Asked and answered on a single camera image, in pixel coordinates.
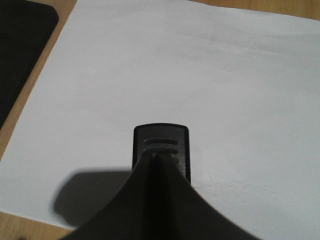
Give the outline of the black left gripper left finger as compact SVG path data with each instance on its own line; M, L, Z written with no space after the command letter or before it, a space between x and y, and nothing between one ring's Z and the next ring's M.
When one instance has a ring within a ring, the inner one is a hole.
M146 235L144 210L152 160L150 153L143 154L116 196L93 218L63 239L142 240Z

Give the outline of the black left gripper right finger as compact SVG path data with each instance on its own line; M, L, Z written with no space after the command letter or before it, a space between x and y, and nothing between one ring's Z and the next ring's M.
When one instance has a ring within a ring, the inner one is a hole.
M177 169L169 154L152 160L156 199L152 236L157 240L255 240L212 208Z

